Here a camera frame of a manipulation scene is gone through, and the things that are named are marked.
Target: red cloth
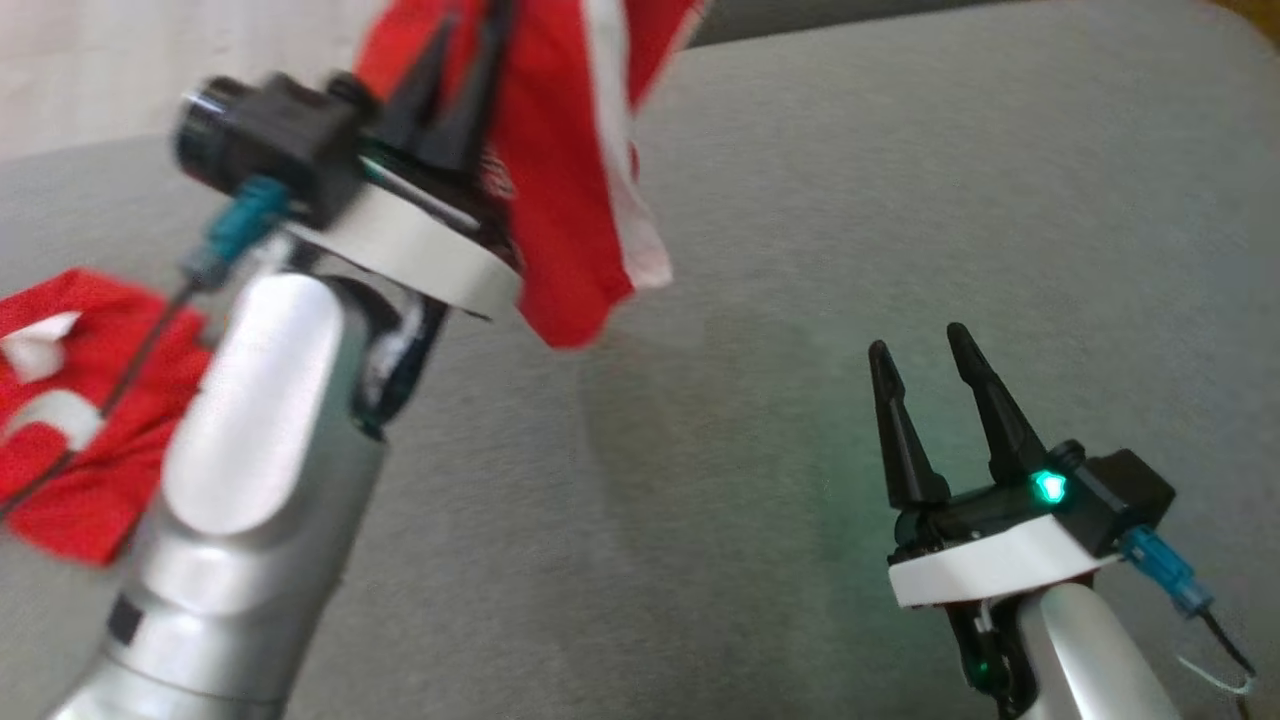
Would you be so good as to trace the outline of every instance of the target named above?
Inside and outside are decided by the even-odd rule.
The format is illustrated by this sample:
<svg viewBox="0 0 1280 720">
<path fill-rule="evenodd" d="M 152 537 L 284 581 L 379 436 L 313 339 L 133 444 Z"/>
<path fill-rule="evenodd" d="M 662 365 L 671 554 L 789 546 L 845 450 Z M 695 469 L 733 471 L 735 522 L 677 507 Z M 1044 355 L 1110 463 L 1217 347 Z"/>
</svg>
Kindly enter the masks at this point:
<svg viewBox="0 0 1280 720">
<path fill-rule="evenodd" d="M 0 337 L 59 313 L 83 313 L 63 341 L 65 365 L 51 378 L 20 384 L 0 357 L 0 427 L 51 389 L 69 389 L 101 406 L 163 307 L 164 300 L 145 290 L 81 269 L 0 301 Z M 193 311 L 175 318 L 93 442 L 9 516 L 14 533 L 91 565 L 115 557 L 160 480 L 169 436 L 209 364 L 197 342 L 201 325 Z M 0 500 L 49 469 L 65 447 L 60 432 L 40 424 L 3 442 Z"/>
<path fill-rule="evenodd" d="M 701 18 L 700 0 L 517 0 L 485 187 L 511 210 L 521 310 L 554 347 L 590 342 L 609 309 L 671 268 L 635 187 L 634 115 Z M 394 0 L 357 74 L 384 100 L 444 13 L 461 6 L 447 83 L 475 49 L 486 0 Z"/>
</svg>

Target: white cable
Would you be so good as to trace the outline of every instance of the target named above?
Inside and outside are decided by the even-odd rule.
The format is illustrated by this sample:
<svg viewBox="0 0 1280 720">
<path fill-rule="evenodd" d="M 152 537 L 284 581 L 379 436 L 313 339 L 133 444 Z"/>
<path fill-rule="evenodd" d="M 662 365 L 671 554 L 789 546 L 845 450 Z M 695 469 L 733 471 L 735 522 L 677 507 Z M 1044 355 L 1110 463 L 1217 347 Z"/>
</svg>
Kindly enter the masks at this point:
<svg viewBox="0 0 1280 720">
<path fill-rule="evenodd" d="M 996 629 L 996 624 L 991 620 L 991 598 L 983 600 L 978 605 L 980 611 L 978 629 L 983 633 L 989 633 Z"/>
<path fill-rule="evenodd" d="M 1187 660 L 1181 655 L 1178 656 L 1178 661 L 1181 662 L 1183 666 L 1185 666 L 1192 673 L 1196 673 L 1201 678 L 1204 678 L 1204 680 L 1208 684 L 1213 685 L 1215 688 L 1217 688 L 1217 689 L 1220 689 L 1220 691 L 1222 691 L 1225 693 L 1230 693 L 1230 694 L 1235 694 L 1235 696 L 1247 696 L 1251 692 L 1253 692 L 1253 682 L 1254 682 L 1254 676 L 1253 675 L 1247 675 L 1244 678 L 1244 684 L 1243 685 L 1239 685 L 1239 687 L 1236 687 L 1236 685 L 1229 685 L 1229 684 L 1224 683 L 1222 680 L 1219 680 L 1213 675 L 1210 675 L 1207 670 L 1203 670 L 1199 665 L 1196 665 L 1194 662 L 1192 662 L 1190 660 Z"/>
</svg>

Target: black cable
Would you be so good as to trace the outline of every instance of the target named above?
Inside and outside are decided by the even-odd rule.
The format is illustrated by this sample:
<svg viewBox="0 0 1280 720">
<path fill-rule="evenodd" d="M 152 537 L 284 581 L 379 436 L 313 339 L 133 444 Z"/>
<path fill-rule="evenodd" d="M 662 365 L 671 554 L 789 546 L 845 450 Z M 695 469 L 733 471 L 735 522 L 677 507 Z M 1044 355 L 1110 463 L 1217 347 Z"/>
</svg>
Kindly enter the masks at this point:
<svg viewBox="0 0 1280 720">
<path fill-rule="evenodd" d="M 1217 624 L 1217 618 L 1213 618 L 1213 614 L 1210 612 L 1208 607 L 1201 610 L 1199 616 L 1202 620 L 1204 620 L 1204 624 L 1208 625 L 1208 632 L 1213 633 L 1213 637 L 1217 638 L 1217 642 L 1219 644 L 1222 646 L 1222 650 L 1225 650 L 1226 653 L 1231 656 L 1231 660 L 1234 660 L 1236 665 L 1243 667 L 1244 671 L 1249 675 L 1249 678 L 1257 678 L 1258 674 L 1257 671 L 1253 670 L 1253 664 L 1249 662 L 1247 657 L 1244 657 L 1244 653 L 1240 652 L 1238 647 L 1235 647 L 1235 643 L 1231 642 L 1231 638 L 1226 637 L 1226 630 L 1222 629 L 1222 625 Z"/>
<path fill-rule="evenodd" d="M 104 419 L 111 415 L 111 411 L 114 411 L 120 404 L 120 400 L 124 398 L 124 393 L 133 387 L 134 382 L 137 382 L 138 375 L 142 374 L 142 368 L 147 364 L 147 357 L 151 356 L 151 351 L 155 350 L 155 346 L 160 342 L 164 332 L 169 329 L 169 323 L 178 316 L 178 313 L 187 306 L 187 302 L 195 297 L 198 290 L 200 287 L 193 281 L 187 281 L 187 283 L 182 286 L 182 290 L 175 292 L 173 297 L 169 299 L 169 304 L 165 305 L 164 311 L 160 313 L 160 319 L 156 320 L 155 325 L 151 325 L 151 332 L 148 332 L 147 337 L 142 340 L 142 345 L 138 346 L 138 350 L 133 354 L 133 359 L 129 360 L 129 365 L 124 369 L 124 374 L 120 375 L 115 387 L 111 388 L 111 393 L 108 395 L 106 400 L 102 402 L 102 409 L 99 414 Z"/>
<path fill-rule="evenodd" d="M 142 374 L 142 368 L 146 365 L 147 357 L 151 356 L 151 351 L 155 350 L 156 343 L 160 342 L 161 337 L 164 337 L 164 332 L 169 329 L 169 324 L 173 323 L 173 319 L 178 316 L 178 313 L 182 311 L 198 290 L 200 287 L 195 282 L 187 282 L 182 290 L 175 292 L 169 299 L 164 311 L 160 313 L 160 318 L 151 327 L 151 331 L 147 332 L 147 336 L 142 340 L 137 351 L 133 352 L 133 357 L 129 359 L 129 364 L 125 366 L 124 374 L 120 375 L 120 379 L 116 380 L 111 392 L 108 393 L 106 401 L 102 402 L 102 407 L 99 410 L 99 416 L 101 416 L 104 421 L 111 416 L 111 411 L 114 411 L 116 406 L 120 405 L 120 401 L 124 400 L 124 395 L 137 382 L 138 375 Z M 47 470 L 41 473 L 35 480 L 23 486 L 4 503 L 0 503 L 0 525 L 3 525 L 4 521 L 9 519 L 9 515 L 12 515 L 13 511 L 17 510 L 23 502 L 31 500 L 31 496 L 44 489 L 45 486 L 56 479 L 58 475 L 63 474 L 63 471 L 67 470 L 78 455 L 79 454 L 74 450 L 63 451 L 63 454 L 58 456 L 58 460 L 55 460 Z"/>
</svg>

